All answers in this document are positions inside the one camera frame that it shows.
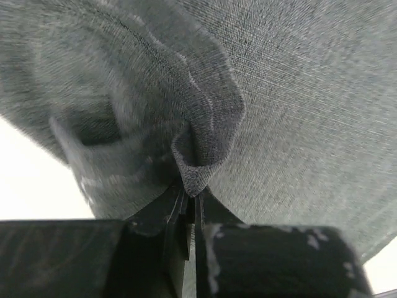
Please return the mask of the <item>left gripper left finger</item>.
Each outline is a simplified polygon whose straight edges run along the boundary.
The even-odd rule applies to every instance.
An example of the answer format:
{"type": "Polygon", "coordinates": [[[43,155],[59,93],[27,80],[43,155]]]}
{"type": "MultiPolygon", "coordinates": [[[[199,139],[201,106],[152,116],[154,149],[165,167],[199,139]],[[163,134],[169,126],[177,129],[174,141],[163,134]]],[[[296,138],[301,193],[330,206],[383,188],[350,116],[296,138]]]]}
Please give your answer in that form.
{"type": "Polygon", "coordinates": [[[178,186],[126,220],[1,222],[2,297],[180,297],[189,257],[178,186]]]}

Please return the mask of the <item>grey cloth placemat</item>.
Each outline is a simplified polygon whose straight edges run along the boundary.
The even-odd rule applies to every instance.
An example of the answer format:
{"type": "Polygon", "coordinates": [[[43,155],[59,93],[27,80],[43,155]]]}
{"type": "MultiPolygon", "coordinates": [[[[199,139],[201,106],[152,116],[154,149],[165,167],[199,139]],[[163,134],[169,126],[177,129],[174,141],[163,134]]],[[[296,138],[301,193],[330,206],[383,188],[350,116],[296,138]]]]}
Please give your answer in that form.
{"type": "Polygon", "coordinates": [[[249,225],[396,237],[395,1],[2,1],[1,118],[72,172],[94,217],[195,198],[249,225]]]}

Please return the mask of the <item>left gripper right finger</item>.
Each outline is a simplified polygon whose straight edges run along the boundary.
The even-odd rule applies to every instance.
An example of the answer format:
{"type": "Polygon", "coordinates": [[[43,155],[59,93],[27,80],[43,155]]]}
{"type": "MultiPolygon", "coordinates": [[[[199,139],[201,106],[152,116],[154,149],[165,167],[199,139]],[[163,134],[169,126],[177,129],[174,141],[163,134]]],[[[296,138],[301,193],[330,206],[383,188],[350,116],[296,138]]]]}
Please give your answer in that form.
{"type": "Polygon", "coordinates": [[[194,202],[198,297],[372,296],[340,230],[249,225],[210,191],[194,202]]]}

